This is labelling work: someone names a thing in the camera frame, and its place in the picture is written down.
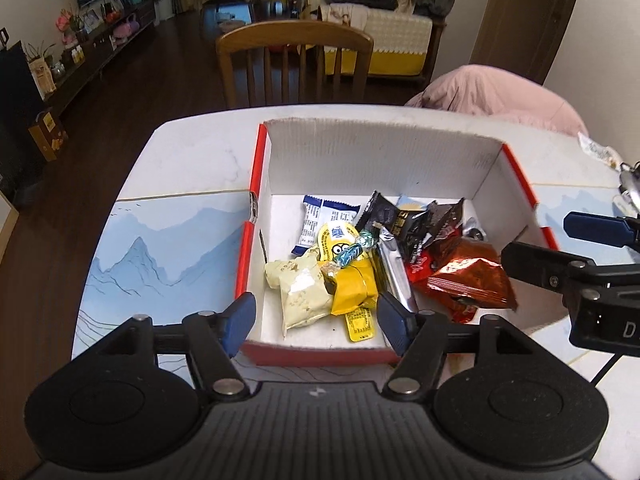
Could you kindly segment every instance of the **orange foil package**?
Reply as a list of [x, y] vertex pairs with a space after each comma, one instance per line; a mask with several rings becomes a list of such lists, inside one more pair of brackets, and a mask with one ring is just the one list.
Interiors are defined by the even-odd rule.
[[436, 270], [427, 278], [427, 288], [445, 292], [464, 304], [481, 308], [518, 306], [500, 256], [486, 242], [471, 238], [447, 238], [430, 247]]

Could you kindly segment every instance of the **pink jacket on chair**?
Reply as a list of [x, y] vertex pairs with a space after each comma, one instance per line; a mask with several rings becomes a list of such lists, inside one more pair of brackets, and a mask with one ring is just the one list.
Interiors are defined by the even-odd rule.
[[582, 118], [567, 101], [493, 66], [461, 66], [437, 78], [405, 106], [490, 116], [571, 136], [588, 135]]

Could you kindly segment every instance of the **wooden door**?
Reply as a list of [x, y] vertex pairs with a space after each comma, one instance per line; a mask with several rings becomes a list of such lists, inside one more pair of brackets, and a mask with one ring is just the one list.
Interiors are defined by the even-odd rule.
[[542, 84], [575, 0], [489, 0], [471, 63], [497, 66]]

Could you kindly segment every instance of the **chair backrest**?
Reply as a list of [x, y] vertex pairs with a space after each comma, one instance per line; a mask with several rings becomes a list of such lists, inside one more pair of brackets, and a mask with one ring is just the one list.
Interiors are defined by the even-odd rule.
[[[271, 88], [271, 52], [270, 46], [300, 46], [300, 72], [298, 76], [298, 101], [304, 102], [306, 88], [306, 46], [335, 47], [334, 64], [334, 100], [337, 99], [340, 87], [342, 67], [342, 50], [356, 51], [356, 65], [353, 72], [352, 100], [361, 102], [367, 84], [367, 73], [373, 52], [373, 40], [363, 32], [335, 23], [315, 20], [277, 20], [274, 22], [252, 23], [233, 30], [216, 41], [218, 63], [225, 90], [228, 108], [236, 108], [236, 83], [231, 54], [246, 51], [246, 78], [249, 106], [255, 106], [254, 61], [251, 49], [264, 49], [264, 97], [267, 105], [272, 104]], [[316, 73], [316, 101], [322, 99], [322, 82], [324, 81], [324, 49], [318, 48]], [[289, 49], [282, 50], [282, 103], [289, 101]]]

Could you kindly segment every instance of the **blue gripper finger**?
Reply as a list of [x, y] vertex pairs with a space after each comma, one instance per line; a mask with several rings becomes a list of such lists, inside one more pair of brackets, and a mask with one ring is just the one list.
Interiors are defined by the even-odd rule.
[[636, 241], [635, 231], [623, 218], [575, 211], [564, 217], [564, 232], [570, 238], [612, 247], [631, 246]]
[[245, 292], [218, 314], [218, 337], [229, 357], [234, 357], [255, 323], [255, 298]]
[[412, 341], [410, 325], [415, 323], [415, 314], [405, 309], [402, 304], [388, 292], [378, 296], [376, 307], [378, 324], [385, 333], [391, 348], [402, 357]]

